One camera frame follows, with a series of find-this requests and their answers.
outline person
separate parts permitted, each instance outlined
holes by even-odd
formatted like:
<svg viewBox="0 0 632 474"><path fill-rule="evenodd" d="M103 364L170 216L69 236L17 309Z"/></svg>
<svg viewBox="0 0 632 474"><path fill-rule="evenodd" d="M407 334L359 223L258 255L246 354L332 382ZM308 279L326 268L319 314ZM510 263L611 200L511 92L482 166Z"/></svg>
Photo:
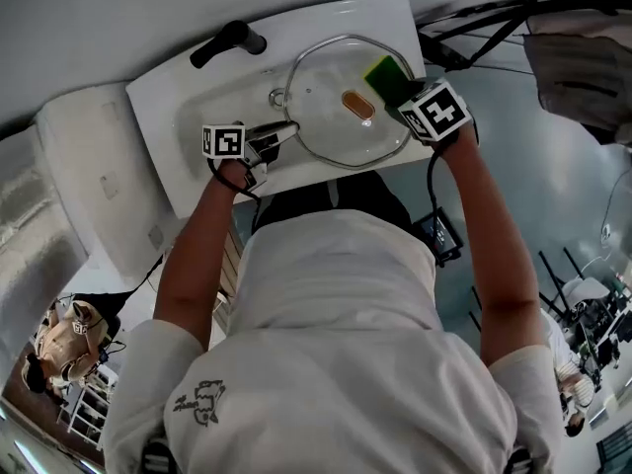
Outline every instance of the person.
<svg viewBox="0 0 632 474"><path fill-rule="evenodd" d="M442 329L435 259L375 172L338 180L337 208L326 184L275 196L244 250L227 338L206 352L235 199L211 179L153 320L130 336L108 472L138 472L157 443L186 473L499 473L516 445L551 472L563 429L532 262L471 124L442 158L483 303L481 357ZM244 187L238 162L219 171Z"/></svg>
<svg viewBox="0 0 632 474"><path fill-rule="evenodd" d="M575 437L584 428L586 412L594 397L594 383L580 372L580 357L571 350L557 321L544 309L540 312L544 320L544 337L553 355L553 367L560 393L569 395L575 405L575 413L566 425L567 436Z"/></svg>
<svg viewBox="0 0 632 474"><path fill-rule="evenodd" d="M44 393L80 380L99 359L99 344L107 332L108 324L88 302L73 300L61 320L53 303L39 327L35 353L27 355L23 366L24 383Z"/></svg>

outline hair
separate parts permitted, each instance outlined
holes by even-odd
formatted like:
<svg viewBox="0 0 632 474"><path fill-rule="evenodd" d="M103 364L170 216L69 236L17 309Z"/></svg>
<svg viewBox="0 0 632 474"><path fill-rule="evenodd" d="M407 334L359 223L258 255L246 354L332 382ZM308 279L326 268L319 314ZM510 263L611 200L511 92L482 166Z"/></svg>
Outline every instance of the hair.
<svg viewBox="0 0 632 474"><path fill-rule="evenodd" d="M46 379L43 377L40 359L33 353L29 353L22 368L22 380L34 393L43 393L46 389Z"/></svg>
<svg viewBox="0 0 632 474"><path fill-rule="evenodd" d="M582 418L582 420L577 425L567 425L566 435L568 437L575 437L576 435L579 435L582 429L584 428L585 422L586 422L586 417Z"/></svg>

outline glass pot lid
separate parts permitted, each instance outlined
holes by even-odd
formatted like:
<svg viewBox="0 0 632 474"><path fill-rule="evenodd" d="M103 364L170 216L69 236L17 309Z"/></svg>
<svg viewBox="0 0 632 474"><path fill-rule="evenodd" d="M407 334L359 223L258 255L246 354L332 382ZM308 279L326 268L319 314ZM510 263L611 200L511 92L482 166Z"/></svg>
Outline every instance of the glass pot lid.
<svg viewBox="0 0 632 474"><path fill-rule="evenodd" d="M283 113L300 125L297 140L315 158L345 169L363 169L401 151L410 130L384 110L364 81L391 55L413 79L406 59L376 40L344 35L319 42L294 61L283 93Z"/></svg>

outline drain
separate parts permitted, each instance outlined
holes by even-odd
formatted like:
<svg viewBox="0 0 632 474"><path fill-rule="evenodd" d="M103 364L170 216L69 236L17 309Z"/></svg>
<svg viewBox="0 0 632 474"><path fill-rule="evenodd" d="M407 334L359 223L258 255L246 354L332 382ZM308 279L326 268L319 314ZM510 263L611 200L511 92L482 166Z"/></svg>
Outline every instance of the drain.
<svg viewBox="0 0 632 474"><path fill-rule="evenodd" d="M283 94L285 93L285 90L283 88L276 88L272 91L270 91L270 94L268 95L268 103L270 104L270 107L272 107L273 109L277 110L277 111L282 111L283 110ZM291 94L287 97L288 100L291 100L292 96Z"/></svg>

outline hand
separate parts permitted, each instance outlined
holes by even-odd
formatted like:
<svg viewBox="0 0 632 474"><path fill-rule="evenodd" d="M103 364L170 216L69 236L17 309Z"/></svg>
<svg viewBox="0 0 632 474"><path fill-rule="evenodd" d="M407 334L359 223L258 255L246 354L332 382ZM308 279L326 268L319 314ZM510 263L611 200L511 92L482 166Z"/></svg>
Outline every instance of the hand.
<svg viewBox="0 0 632 474"><path fill-rule="evenodd" d="M566 379L559 382L560 391L567 392L573 389L577 383L582 380L581 374L573 374L568 376Z"/></svg>
<svg viewBox="0 0 632 474"><path fill-rule="evenodd" d="M443 151L441 157L450 165L473 154L478 154L478 142L474 124L470 121L458 129L458 139Z"/></svg>
<svg viewBox="0 0 632 474"><path fill-rule="evenodd" d="M246 166L237 160L222 160L218 172L233 185L246 188Z"/></svg>

